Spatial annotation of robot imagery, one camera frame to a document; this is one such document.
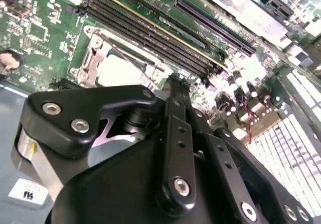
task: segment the screw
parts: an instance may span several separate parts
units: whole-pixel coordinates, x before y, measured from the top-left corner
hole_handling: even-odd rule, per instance
[[[151,98],[151,93],[150,93],[148,90],[145,89],[142,93],[143,93],[146,97]]]
[[[303,220],[309,221],[309,217],[300,207],[297,207],[296,209],[299,212],[300,216],[303,218]]]
[[[231,134],[227,132],[226,130],[223,130],[223,133],[225,134],[226,137],[231,137]]]
[[[195,110],[195,113],[200,118],[203,116],[203,114],[200,111],[198,111],[197,109]]]
[[[177,192],[182,196],[187,196],[190,193],[190,187],[187,182],[181,178],[174,180],[174,187]]]
[[[42,110],[48,115],[58,115],[61,113],[61,108],[54,102],[47,102],[42,105]]]
[[[297,220],[296,218],[296,214],[294,213],[294,211],[288,207],[287,205],[284,205],[284,210],[286,212],[286,214],[292,219],[292,220]]]
[[[241,204],[241,208],[247,218],[249,218],[251,221],[256,221],[256,212],[250,204],[243,202]]]
[[[85,120],[75,119],[71,122],[71,128],[79,133],[86,133],[89,130],[89,124]]]

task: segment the pcie slot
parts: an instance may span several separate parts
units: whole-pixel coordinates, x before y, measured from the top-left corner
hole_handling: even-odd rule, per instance
[[[129,40],[135,41],[137,42],[140,46],[144,46],[147,49],[151,50],[152,52],[158,54],[158,56],[162,57],[163,59],[172,62],[174,64],[177,64],[178,66],[181,66],[182,68],[185,68],[187,70],[189,70],[191,73],[197,75],[197,76],[204,76],[206,75],[206,71],[205,70],[198,70],[195,69],[194,67],[191,67],[188,64],[184,64],[182,61],[180,61],[179,59],[173,57],[171,54],[169,54],[166,51],[162,51],[160,50],[159,46],[151,43],[151,42],[147,42],[144,41],[143,39],[141,39],[137,34],[129,31],[128,29],[124,28],[123,26],[121,26],[119,23],[115,22],[114,19],[110,19],[107,18],[105,16],[102,16],[99,12],[93,10],[93,9],[89,9],[88,10],[88,14],[96,19],[97,21],[99,21],[100,23],[106,25],[108,28],[110,28],[111,30],[114,30],[115,32],[118,32],[119,34],[126,36],[126,38],[128,38]]]
[[[202,55],[196,53],[195,51],[193,51],[192,49],[188,48],[187,46],[185,46],[184,44],[182,44],[181,42],[173,39],[172,37],[169,37],[167,34],[163,33],[162,31],[156,29],[154,26],[152,26],[151,24],[145,22],[142,19],[139,19],[137,16],[135,16],[134,14],[125,11],[124,8],[118,6],[116,3],[114,3],[111,0],[91,0],[93,3],[98,4],[104,4],[110,8],[114,8],[114,10],[120,12],[121,14],[125,15],[126,17],[130,18],[131,21],[136,22],[140,25],[142,25],[145,28],[148,28],[149,31],[154,32],[158,37],[162,38],[162,41],[166,41],[169,42],[172,46],[174,45],[175,47],[179,48],[180,51],[183,51],[184,53],[189,54],[191,57],[195,59],[197,59],[198,63],[204,63],[206,64],[208,67],[212,67],[213,63],[210,62],[207,58],[203,57]]]
[[[236,33],[225,27],[223,24],[215,20],[201,9],[191,4],[187,0],[175,0],[174,7],[182,11],[210,31],[225,39],[229,44],[234,46],[240,52],[247,56],[252,56],[256,50],[248,42],[244,41]]]
[[[119,18],[126,22],[127,24],[132,25],[133,29],[137,29],[139,31],[142,31],[146,34],[146,37],[149,39],[153,39],[155,41],[160,42],[164,48],[167,47],[173,52],[177,52],[182,55],[185,61],[190,62],[193,65],[200,65],[204,68],[210,68],[211,64],[209,61],[206,61],[206,63],[201,62],[198,58],[194,57],[193,55],[190,55],[189,52],[185,52],[181,48],[179,48],[176,44],[171,43],[165,38],[160,37],[159,35],[151,32],[150,26],[148,29],[145,28],[143,25],[139,25],[139,23],[136,21],[136,19],[131,16],[130,14],[125,14],[122,11],[114,10],[110,7],[110,5],[107,5],[106,3],[100,2],[98,0],[91,1],[89,7],[96,8],[96,9],[102,9],[103,11],[106,11],[107,14],[112,14],[114,17]]]

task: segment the sticker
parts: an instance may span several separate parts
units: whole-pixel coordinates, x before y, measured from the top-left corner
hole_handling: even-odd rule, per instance
[[[9,193],[9,197],[42,205],[48,195],[48,190],[33,181],[20,178]]]

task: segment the mounting arm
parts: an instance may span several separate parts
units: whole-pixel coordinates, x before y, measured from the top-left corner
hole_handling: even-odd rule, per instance
[[[163,91],[166,100],[140,85],[28,97],[12,159],[48,188],[48,223],[312,223],[228,129],[211,130],[185,80],[174,74]],[[118,135],[144,138],[89,168],[90,148]]]

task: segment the black memory slot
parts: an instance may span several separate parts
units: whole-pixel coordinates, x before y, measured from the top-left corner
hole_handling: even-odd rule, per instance
[[[185,44],[182,44],[178,40],[174,39],[173,37],[170,37],[168,34],[158,30],[153,25],[147,23],[146,21],[144,21],[143,19],[137,17],[133,13],[131,13],[128,10],[124,9],[123,7],[120,7],[115,2],[113,2],[111,0],[91,0],[91,1],[100,2],[100,3],[106,5],[106,6],[110,7],[110,8],[114,8],[118,12],[120,12],[123,15],[129,17],[131,21],[134,21],[134,22],[144,26],[145,28],[149,29],[150,31],[154,32],[156,35],[158,35],[159,37],[162,38],[162,41],[170,42],[172,45],[175,45],[176,47],[180,48],[181,51],[186,52],[187,54],[189,54],[192,57],[196,58],[198,60],[198,62],[203,62],[206,65],[208,65],[209,67],[212,67],[213,63],[210,62],[207,58],[205,58],[201,54],[198,54],[197,52],[195,52],[194,50],[190,49]]]
[[[177,21],[176,19],[172,18],[171,16],[167,15],[166,13],[162,12],[160,9],[158,9],[157,7],[155,7],[153,4],[149,3],[148,1],[146,1],[146,0],[134,0],[134,1],[137,3],[140,3],[141,5],[147,7],[148,9],[152,10],[153,12],[157,13],[159,16],[161,16],[161,17],[165,18],[166,20],[168,20],[169,22],[173,23],[178,28],[182,29],[183,31],[190,34],[191,36],[195,37],[197,40],[199,40],[203,43],[204,43],[204,41],[209,44],[211,43],[209,41],[206,41],[206,39],[203,39],[202,37],[200,37],[196,32],[194,32],[192,29],[188,28],[187,26],[185,26],[181,22]]]
[[[255,48],[248,42],[187,0],[175,0],[174,7],[202,24],[214,34],[225,39],[245,55],[250,57],[256,52]]]
[[[150,33],[146,30],[143,29],[142,27],[139,27],[134,22],[127,21],[125,17],[117,13],[116,11],[108,8],[101,8],[98,6],[95,6],[94,4],[89,6],[91,9],[96,10],[96,12],[101,13],[104,17],[110,18],[111,20],[119,23],[121,26],[125,27],[128,31],[131,31],[135,33],[137,36],[143,38],[145,41],[150,42],[159,48],[161,48],[163,51],[168,52],[171,54],[173,57],[177,58],[180,61],[183,61],[184,63],[194,67],[194,68],[199,68],[196,62],[190,61],[186,57],[184,57],[182,54],[179,54],[179,52],[176,52],[170,48],[168,48],[162,41],[155,40],[152,37],[150,37]]]
[[[172,62],[182,68],[185,68],[185,69],[189,70],[192,74],[195,74],[199,77],[206,75],[205,70],[199,71],[199,70],[195,69],[194,67],[191,67],[188,64],[184,64],[182,61],[179,61],[178,59],[176,59],[175,57],[173,57],[171,54],[167,53],[166,51],[160,50],[160,48],[158,46],[155,46],[153,43],[144,41],[139,36],[137,36],[135,33],[129,31],[128,29],[126,29],[122,25],[120,25],[119,23],[116,23],[115,21],[113,21],[113,19],[109,19],[93,9],[89,9],[88,14],[92,18],[99,21],[100,23],[106,25],[111,30],[118,32],[119,34],[125,36],[127,39],[135,41],[140,46],[143,46],[143,47],[149,49],[150,51],[158,54],[158,56],[160,56],[161,58],[163,58],[169,62]]]
[[[124,22],[132,25],[132,27],[134,29],[138,29],[138,30],[144,32],[145,34],[147,34],[146,37],[148,39],[152,38],[155,41],[160,42],[163,45],[164,48],[167,47],[170,51],[175,52],[175,54],[182,55],[182,57],[183,57],[183,59],[185,61],[190,62],[193,65],[200,65],[200,66],[202,66],[204,68],[207,68],[207,69],[211,68],[209,61],[207,61],[208,62],[207,64],[201,62],[199,59],[197,59],[193,55],[190,55],[189,53],[183,51],[177,45],[174,45],[171,42],[167,41],[167,39],[164,39],[161,36],[155,34],[154,32],[151,32],[150,31],[151,28],[146,29],[144,26],[139,25],[139,23],[137,21],[135,21],[135,18],[137,18],[136,16],[132,16],[131,14],[125,14],[122,11],[114,10],[109,5],[104,4],[103,2],[100,2],[98,0],[93,0],[90,3],[90,7],[101,8],[101,9],[107,11],[108,14],[113,14],[113,16],[115,16],[115,17],[123,20]]]

